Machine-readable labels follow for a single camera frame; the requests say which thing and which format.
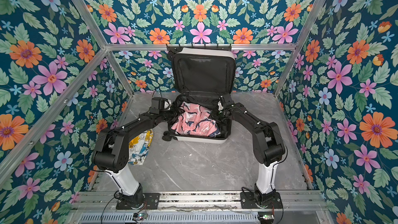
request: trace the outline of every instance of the clothing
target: clothing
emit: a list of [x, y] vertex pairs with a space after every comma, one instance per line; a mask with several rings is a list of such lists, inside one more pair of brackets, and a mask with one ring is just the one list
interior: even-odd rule
[[185, 112], [178, 117], [172, 129], [177, 134], [215, 137], [220, 134], [216, 121], [209, 119], [211, 110], [198, 104], [182, 102], [181, 109]]

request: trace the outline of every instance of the orange flower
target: orange flower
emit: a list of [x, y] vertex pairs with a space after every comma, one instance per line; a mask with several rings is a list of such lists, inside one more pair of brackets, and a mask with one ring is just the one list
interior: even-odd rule
[[349, 60], [351, 64], [355, 62], [360, 64], [362, 59], [368, 56], [369, 52], [367, 51], [369, 50], [369, 44], [365, 43], [365, 40], [361, 40], [361, 42], [356, 41], [352, 44], [352, 47], [348, 49], [349, 54], [347, 55], [347, 60]]
[[392, 24], [390, 22], [382, 22], [377, 28], [379, 33], [383, 33], [388, 31], [391, 28]]
[[187, 5], [183, 5], [183, 6], [181, 7], [181, 11], [182, 11], [182, 12], [188, 12], [188, 6], [187, 6]]
[[33, 65], [39, 64], [38, 61], [41, 61], [42, 56], [39, 55], [41, 53], [38, 47], [35, 47], [35, 44], [32, 42], [18, 41], [18, 45], [11, 45], [10, 57], [13, 60], [17, 60], [15, 63], [19, 66], [26, 66], [27, 68], [33, 68]]
[[296, 18], [299, 17], [301, 13], [301, 5], [292, 4], [291, 7], [286, 9], [286, 12], [283, 14], [286, 21], [293, 22]]
[[165, 30], [160, 30], [159, 28], [155, 28], [155, 30], [151, 30], [149, 32], [151, 36], [149, 39], [153, 42], [153, 44], [169, 44], [170, 37], [166, 35]]
[[124, 110], [126, 109], [126, 106], [127, 106], [127, 102], [125, 101], [125, 102], [122, 104], [122, 112], [124, 112]]
[[297, 127], [297, 130], [298, 130], [299, 132], [304, 131], [304, 122], [302, 121], [301, 118], [298, 118], [298, 119], [296, 120], [296, 127]]
[[15, 143], [19, 143], [29, 130], [27, 124], [23, 124], [25, 120], [20, 116], [12, 119], [11, 114], [0, 115], [0, 146], [3, 145], [3, 151], [10, 150], [15, 147]]
[[395, 122], [392, 121], [391, 117], [383, 119], [384, 114], [381, 112], [374, 112], [373, 117], [368, 113], [363, 117], [365, 122], [359, 124], [359, 129], [362, 132], [362, 137], [365, 141], [371, 141], [371, 146], [376, 148], [380, 147], [380, 143], [383, 147], [387, 148], [392, 146], [391, 139], [396, 140], [398, 138], [398, 131], [390, 127], [395, 126]]
[[343, 213], [337, 213], [337, 217], [336, 217], [337, 223], [338, 224], [352, 224], [352, 222], [350, 221], [350, 219], [348, 219], [346, 217], [345, 214]]
[[205, 7], [203, 5], [197, 5], [196, 9], [193, 10], [193, 13], [195, 14], [194, 17], [199, 22], [203, 22], [203, 20], [207, 18], [207, 16], [206, 16], [207, 10], [205, 9]]
[[142, 80], [136, 80], [136, 81], [135, 81], [135, 84], [136, 84], [138, 87], [140, 87], [140, 88], [145, 88], [145, 87], [147, 87], [147, 83], [144, 82], [144, 81], [142, 81]]
[[106, 19], [108, 22], [116, 22], [117, 15], [112, 7], [108, 7], [106, 4], [99, 5], [98, 12], [102, 14], [101, 17]]
[[79, 52], [80, 59], [84, 60], [85, 62], [91, 61], [94, 56], [94, 50], [91, 43], [88, 43], [86, 39], [78, 40], [78, 46], [76, 46], [76, 51]]
[[218, 12], [220, 9], [218, 8], [218, 6], [217, 5], [213, 5], [212, 7], [211, 7], [211, 11], [212, 12]]
[[308, 177], [310, 178], [310, 181], [313, 182], [314, 178], [312, 177], [312, 171], [311, 171], [310, 167], [308, 167], [308, 165], [305, 165], [305, 169], [307, 170]]
[[59, 201], [54, 203], [54, 205], [51, 207], [51, 211], [52, 212], [57, 211], [60, 204], [61, 204], [61, 202], [59, 202]]
[[[98, 166], [95, 165], [93, 169], [98, 170]], [[87, 178], [88, 183], [90, 183], [94, 178], [94, 174], [96, 173], [94, 170], [90, 170], [90, 172], [88, 173], [88, 178]]]
[[96, 130], [96, 132], [97, 133], [100, 133], [103, 129], [105, 129], [105, 128], [107, 128], [108, 127], [108, 124], [107, 124], [107, 121], [103, 118], [103, 119], [100, 119], [99, 121], [98, 121], [98, 124], [97, 124], [97, 130]]
[[306, 61], [313, 62], [318, 57], [318, 52], [320, 50], [318, 40], [312, 40], [310, 44], [307, 46], [307, 51], [305, 52]]
[[48, 222], [46, 222], [45, 224], [58, 224], [58, 220], [51, 219]]
[[261, 82], [261, 87], [269, 87], [269, 86], [271, 86], [271, 80], [263, 80], [262, 82]]
[[377, 56], [375, 56], [373, 58], [373, 64], [375, 64], [376, 66], [381, 66], [383, 65], [384, 62], [384, 58], [382, 54], [378, 54]]
[[242, 30], [237, 30], [236, 35], [234, 35], [233, 39], [235, 40], [235, 44], [249, 44], [251, 40], [253, 40], [253, 36], [251, 35], [253, 32], [248, 30], [248, 28], [242, 28]]

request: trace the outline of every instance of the black mounting plate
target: black mounting plate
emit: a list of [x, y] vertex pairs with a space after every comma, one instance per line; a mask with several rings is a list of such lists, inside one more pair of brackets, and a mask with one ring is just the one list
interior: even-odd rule
[[[278, 192], [275, 192], [274, 197], [271, 199], [272, 204], [269, 206], [265, 206], [264, 208], [275, 208], [282, 209], [282, 200], [281, 195]], [[263, 209], [256, 204], [254, 200], [254, 193], [252, 192], [241, 192], [240, 193], [240, 203], [243, 209]]]
[[[160, 198], [160, 193], [144, 193], [145, 196], [145, 200], [144, 200], [144, 204], [145, 201], [147, 202], [147, 205], [144, 207], [142, 206], [141, 208], [143, 209], [157, 209], [158, 208], [158, 204], [159, 204], [159, 198]], [[134, 204], [128, 201], [124, 201], [124, 200], [120, 200], [120, 202], [117, 202], [116, 205], [116, 209], [117, 210], [131, 210], [134, 209]]]

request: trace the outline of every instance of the suitcase lid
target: suitcase lid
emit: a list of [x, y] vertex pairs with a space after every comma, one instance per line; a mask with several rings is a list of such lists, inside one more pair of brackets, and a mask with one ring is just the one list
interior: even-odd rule
[[234, 54], [227, 50], [184, 47], [172, 56], [174, 87], [180, 93], [231, 93], [235, 79]]

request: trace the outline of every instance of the light blue flower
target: light blue flower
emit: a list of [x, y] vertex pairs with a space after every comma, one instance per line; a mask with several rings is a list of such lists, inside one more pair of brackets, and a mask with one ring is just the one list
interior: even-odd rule
[[66, 13], [65, 12], [65, 8], [64, 7], [61, 8], [61, 7], [58, 6], [58, 9], [59, 9], [59, 14], [62, 15], [62, 16], [65, 16], [65, 13]]
[[386, 41], [391, 42], [391, 37], [393, 36], [395, 36], [395, 34], [390, 35], [390, 31], [387, 31], [386, 35], [384, 37], [381, 37], [381, 39], [384, 39], [383, 43], [385, 43]]
[[63, 50], [61, 47], [57, 51], [58, 51], [58, 53], [60, 55], [64, 55], [65, 54], [65, 50]]
[[72, 172], [73, 169], [74, 169], [73, 165], [68, 165], [67, 172]]
[[36, 169], [41, 169], [41, 168], [43, 168], [43, 165], [44, 165], [45, 163], [46, 163], [46, 162], [43, 162], [43, 159], [40, 160], [40, 162], [37, 162], [37, 163], [36, 163], [36, 165], [37, 165]]
[[11, 5], [12, 5], [12, 6], [16, 6], [16, 7], [18, 7], [18, 8], [19, 8], [19, 5], [21, 4], [21, 3], [18, 2], [17, 0], [8, 0], [8, 1], [11, 2]]
[[23, 177], [25, 177], [26, 179], [28, 179], [31, 176], [32, 176], [32, 171], [31, 170], [26, 170], [26, 172], [23, 174]]
[[365, 7], [368, 7], [371, 5], [372, 0], [366, 0], [363, 4]]
[[392, 186], [386, 187], [386, 189], [387, 189], [387, 194], [390, 194], [391, 197], [394, 197], [394, 195], [398, 194], [397, 192], [395, 192], [395, 191], [393, 190]]
[[244, 6], [247, 6], [248, 3], [249, 3], [249, 0], [242, 0], [242, 4], [243, 4]]
[[17, 95], [18, 93], [21, 93], [22, 87], [17, 87], [17, 85], [14, 85], [14, 88], [10, 88], [11, 92], [14, 92], [14, 95]]
[[371, 30], [373, 30], [374, 28], [377, 28], [377, 22], [378, 22], [378, 20], [376, 20], [375, 22], [373, 22], [373, 21], [371, 21], [371, 25], [369, 26], [369, 28], [371, 29]]
[[33, 216], [33, 218], [39, 219], [40, 216], [43, 214], [42, 211], [43, 211], [43, 209], [41, 209], [41, 210], [37, 209], [36, 214]]
[[158, 0], [150, 0], [150, 3], [152, 4], [152, 6], [158, 5], [157, 3]]
[[61, 173], [61, 170], [59, 168], [55, 169], [53, 177], [58, 177], [59, 173]]
[[4, 25], [3, 25], [3, 29], [7, 28], [7, 30], [10, 31], [12, 28], [14, 28], [13, 26], [10, 25], [10, 24], [11, 24], [10, 21], [5, 22], [4, 20], [2, 20], [1, 22], [4, 24]]
[[369, 106], [365, 106], [365, 108], [367, 109], [366, 112], [371, 112], [371, 113], [373, 113], [373, 111], [376, 110], [375, 107], [372, 107], [372, 103], [370, 103]]

